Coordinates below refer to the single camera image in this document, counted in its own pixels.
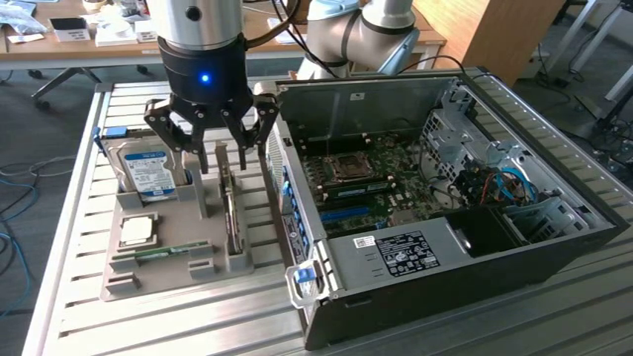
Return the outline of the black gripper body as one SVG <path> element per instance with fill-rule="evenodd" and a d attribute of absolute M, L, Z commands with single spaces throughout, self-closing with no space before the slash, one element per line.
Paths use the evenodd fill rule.
<path fill-rule="evenodd" d="M 252 108 L 248 87 L 245 38 L 224 47 L 186 50 L 158 39 L 158 50 L 172 91 L 172 110 L 188 121 L 221 121 L 221 111 L 241 118 Z"/>

